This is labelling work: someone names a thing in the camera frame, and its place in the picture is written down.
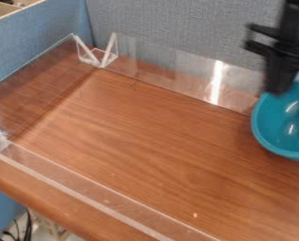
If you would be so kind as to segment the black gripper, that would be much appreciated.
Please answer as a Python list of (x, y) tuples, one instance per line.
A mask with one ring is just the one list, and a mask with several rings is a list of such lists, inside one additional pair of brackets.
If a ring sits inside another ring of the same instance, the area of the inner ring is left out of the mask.
[[(253, 34), (262, 34), (274, 43), (266, 45), (253, 39)], [(291, 82), (298, 73), (297, 61), (299, 61), (299, 42), (285, 40), (279, 36), (279, 29), (262, 26), (259, 24), (247, 25), (246, 49), (259, 56), (270, 56), (271, 51), (277, 51), (283, 56), (273, 55), (267, 65), (267, 92), (282, 94), (290, 89)]]

